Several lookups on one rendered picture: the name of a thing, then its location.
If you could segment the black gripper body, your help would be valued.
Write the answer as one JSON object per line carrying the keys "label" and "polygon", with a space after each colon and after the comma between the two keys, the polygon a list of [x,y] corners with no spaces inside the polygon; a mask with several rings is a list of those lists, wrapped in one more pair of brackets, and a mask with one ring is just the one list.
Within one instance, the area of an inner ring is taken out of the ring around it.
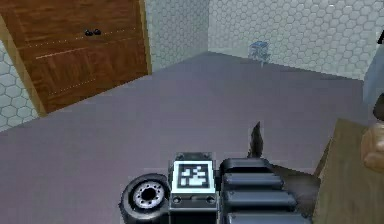
{"label": "black gripper body", "polygon": [[124,224],[169,224],[170,187],[163,174],[136,177],[121,194],[119,209]]}

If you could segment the brown round vessel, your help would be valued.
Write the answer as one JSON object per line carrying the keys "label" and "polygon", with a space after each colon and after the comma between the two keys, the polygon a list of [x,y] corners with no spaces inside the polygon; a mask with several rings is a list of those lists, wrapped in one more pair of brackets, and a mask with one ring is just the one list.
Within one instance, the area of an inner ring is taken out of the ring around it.
{"label": "brown round vessel", "polygon": [[384,174],[384,123],[372,125],[363,134],[361,160],[366,168]]}

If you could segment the dark pointed object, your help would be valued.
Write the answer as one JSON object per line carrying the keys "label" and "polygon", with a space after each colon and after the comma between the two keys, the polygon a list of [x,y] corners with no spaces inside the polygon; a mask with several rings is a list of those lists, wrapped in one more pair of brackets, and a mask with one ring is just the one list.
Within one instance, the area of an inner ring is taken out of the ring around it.
{"label": "dark pointed object", "polygon": [[251,132],[248,158],[260,158],[263,153],[264,141],[261,135],[261,123],[258,122]]}

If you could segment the pale blue grey cabinet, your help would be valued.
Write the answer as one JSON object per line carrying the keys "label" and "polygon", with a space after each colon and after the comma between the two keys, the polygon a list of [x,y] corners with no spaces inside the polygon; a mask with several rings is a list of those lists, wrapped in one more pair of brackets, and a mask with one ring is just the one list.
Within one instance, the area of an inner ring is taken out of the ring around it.
{"label": "pale blue grey cabinet", "polygon": [[376,43],[375,55],[364,77],[363,102],[378,121],[384,122],[384,30]]}

